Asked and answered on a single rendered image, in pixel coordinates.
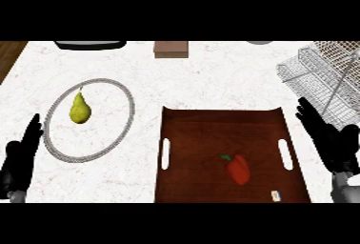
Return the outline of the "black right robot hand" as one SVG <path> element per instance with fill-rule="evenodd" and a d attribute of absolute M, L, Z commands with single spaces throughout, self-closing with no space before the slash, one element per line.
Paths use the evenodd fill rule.
<path fill-rule="evenodd" d="M 355 154 L 360 151 L 360 127 L 346 125 L 340 130 L 325 123 L 305 97 L 297 99 L 296 118 L 314 141 L 314 147 L 330 173 L 360 174 Z"/>

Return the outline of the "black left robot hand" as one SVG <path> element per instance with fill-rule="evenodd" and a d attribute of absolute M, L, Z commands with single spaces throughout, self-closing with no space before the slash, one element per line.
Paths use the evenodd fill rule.
<path fill-rule="evenodd" d="M 27 191 L 42 133 L 39 115 L 35 114 L 22 139 L 10 141 L 5 145 L 5 159 L 0 168 L 0 199 L 8 199 L 8 192 Z"/>

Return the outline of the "red bell pepper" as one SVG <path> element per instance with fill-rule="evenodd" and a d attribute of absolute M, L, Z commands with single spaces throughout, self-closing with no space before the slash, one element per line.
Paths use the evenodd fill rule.
<path fill-rule="evenodd" d="M 244 185 L 250 180 L 250 169 L 244 157 L 235 154 L 230 157 L 227 154 L 221 155 L 225 160 L 224 173 L 237 185 Z"/>

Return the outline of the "dark brown wooden tray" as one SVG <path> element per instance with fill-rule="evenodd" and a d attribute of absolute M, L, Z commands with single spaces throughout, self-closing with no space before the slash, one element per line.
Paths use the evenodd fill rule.
<path fill-rule="evenodd" d="M 290 140 L 280 109 L 269 111 L 162 111 L 156 202 L 308 203 L 299 165 L 284 168 L 278 142 Z M 237 185 L 225 175 L 221 155 L 240 154 L 250 180 Z M 274 202 L 271 191 L 281 201 Z"/>

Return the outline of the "white plate with grey rim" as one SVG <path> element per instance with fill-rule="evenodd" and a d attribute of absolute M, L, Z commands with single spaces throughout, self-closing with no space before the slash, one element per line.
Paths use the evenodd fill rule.
<path fill-rule="evenodd" d="M 78 93 L 91 108 L 88 120 L 81 124 L 69 116 Z M 78 83 L 55 98 L 44 116 L 48 153 L 69 163 L 95 160 L 123 140 L 134 118 L 134 97 L 117 81 L 97 78 Z"/>

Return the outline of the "green pear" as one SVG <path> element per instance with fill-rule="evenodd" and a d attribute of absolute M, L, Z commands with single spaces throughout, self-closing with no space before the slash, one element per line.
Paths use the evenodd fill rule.
<path fill-rule="evenodd" d="M 91 116 L 91 108 L 84 101 L 81 92 L 78 92 L 70 107 L 69 117 L 76 124 L 82 124 L 86 122 L 89 116 Z"/>

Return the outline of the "black and white appliance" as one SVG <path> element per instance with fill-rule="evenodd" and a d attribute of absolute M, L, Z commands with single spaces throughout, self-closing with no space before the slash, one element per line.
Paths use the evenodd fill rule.
<path fill-rule="evenodd" d="M 115 42 L 54 42 L 55 46 L 61 50 L 70 51 L 101 51 L 101 50 L 113 50 L 120 49 L 125 45 L 125 41 L 115 41 Z"/>

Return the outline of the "brown wooden block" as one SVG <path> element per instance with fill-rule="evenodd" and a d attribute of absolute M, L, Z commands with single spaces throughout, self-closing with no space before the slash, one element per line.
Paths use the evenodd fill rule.
<path fill-rule="evenodd" d="M 153 53 L 156 58 L 187 58 L 188 42 L 187 41 L 156 41 Z"/>

